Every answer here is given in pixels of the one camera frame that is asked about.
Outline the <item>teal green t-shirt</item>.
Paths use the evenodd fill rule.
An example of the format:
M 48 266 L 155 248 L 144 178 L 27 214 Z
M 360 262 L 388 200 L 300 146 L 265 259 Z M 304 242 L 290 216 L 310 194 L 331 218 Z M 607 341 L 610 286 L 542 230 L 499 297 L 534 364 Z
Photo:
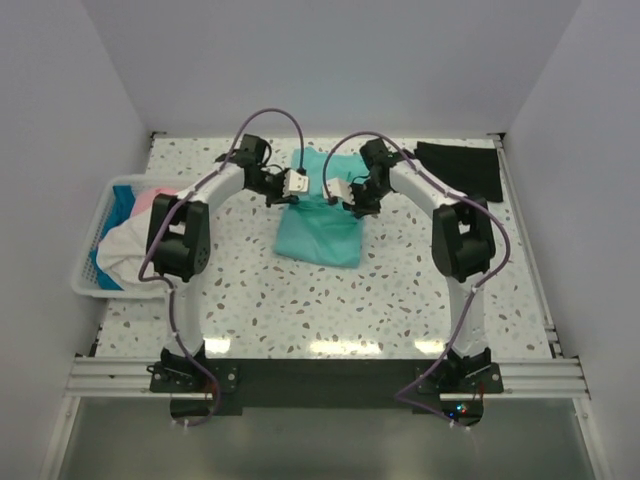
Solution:
M 365 221 L 342 206 L 329 205 L 322 193 L 325 152 L 311 146 L 293 153 L 292 166 L 304 168 L 310 179 L 307 194 L 283 211 L 274 244 L 280 256 L 321 266 L 356 268 L 360 264 Z

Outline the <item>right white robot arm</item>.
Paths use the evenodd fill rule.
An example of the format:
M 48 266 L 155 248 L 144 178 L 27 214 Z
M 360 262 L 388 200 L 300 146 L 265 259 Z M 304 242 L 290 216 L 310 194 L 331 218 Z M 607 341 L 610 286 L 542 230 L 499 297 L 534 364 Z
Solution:
M 447 281 L 452 317 L 445 379 L 452 390 L 469 392 L 491 364 L 482 288 L 496 245 L 487 203 L 431 177 L 406 153 L 391 152 L 381 139 L 366 142 L 360 154 L 369 175 L 363 183 L 349 186 L 343 207 L 357 218 L 374 215 L 386 195 L 397 193 L 431 219 L 431 255 Z

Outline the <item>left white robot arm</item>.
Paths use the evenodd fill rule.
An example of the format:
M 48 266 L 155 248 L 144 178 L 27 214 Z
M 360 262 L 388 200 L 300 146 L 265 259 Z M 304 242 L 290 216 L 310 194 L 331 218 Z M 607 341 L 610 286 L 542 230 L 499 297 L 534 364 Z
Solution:
M 168 337 L 161 360 L 181 359 L 171 378 L 185 392 L 200 390 L 207 380 L 207 368 L 196 358 L 204 348 L 197 294 L 198 277 L 211 256 L 211 214 L 243 190 L 263 196 L 268 207 L 296 204 L 308 191 L 305 175 L 291 168 L 268 170 L 271 153 L 267 140 L 245 134 L 237 148 L 216 160 L 213 171 L 176 194 L 158 195 L 152 203 L 138 278 L 166 285 Z

